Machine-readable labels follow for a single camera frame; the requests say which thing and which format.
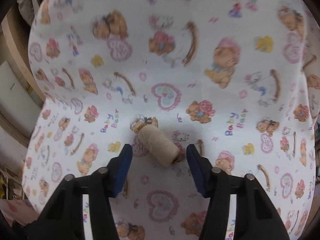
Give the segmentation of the cream thread spool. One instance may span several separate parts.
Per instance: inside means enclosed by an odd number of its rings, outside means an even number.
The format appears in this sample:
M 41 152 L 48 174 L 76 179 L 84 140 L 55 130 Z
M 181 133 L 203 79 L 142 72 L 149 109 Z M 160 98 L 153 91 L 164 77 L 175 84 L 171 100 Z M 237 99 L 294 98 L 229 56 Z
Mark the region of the cream thread spool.
M 144 126 L 138 132 L 138 137 L 140 142 L 163 166 L 170 166 L 180 155 L 180 149 L 156 126 Z

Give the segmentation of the baby bear patterned cloth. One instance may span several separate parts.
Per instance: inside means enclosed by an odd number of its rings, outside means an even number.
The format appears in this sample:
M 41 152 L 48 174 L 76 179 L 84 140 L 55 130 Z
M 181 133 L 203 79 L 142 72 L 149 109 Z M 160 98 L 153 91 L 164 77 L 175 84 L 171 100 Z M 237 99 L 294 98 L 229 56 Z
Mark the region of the baby bear patterned cloth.
M 301 236 L 319 115 L 319 26 L 302 0 L 44 0 L 28 54 L 46 97 L 23 172 L 36 211 L 65 175 L 130 144 L 112 200 L 119 237 L 197 239 L 208 202 L 185 158 L 193 144 L 227 174 L 256 176 Z M 140 142 L 146 125 L 180 149 L 170 166 Z

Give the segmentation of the white appliance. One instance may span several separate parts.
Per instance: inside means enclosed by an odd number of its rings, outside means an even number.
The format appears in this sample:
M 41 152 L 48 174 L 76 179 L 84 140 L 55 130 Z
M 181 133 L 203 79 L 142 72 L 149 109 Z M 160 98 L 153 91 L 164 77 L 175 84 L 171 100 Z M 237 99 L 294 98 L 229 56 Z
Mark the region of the white appliance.
M 1 114 L 23 136 L 33 133 L 41 108 L 24 90 L 8 61 L 0 68 Z

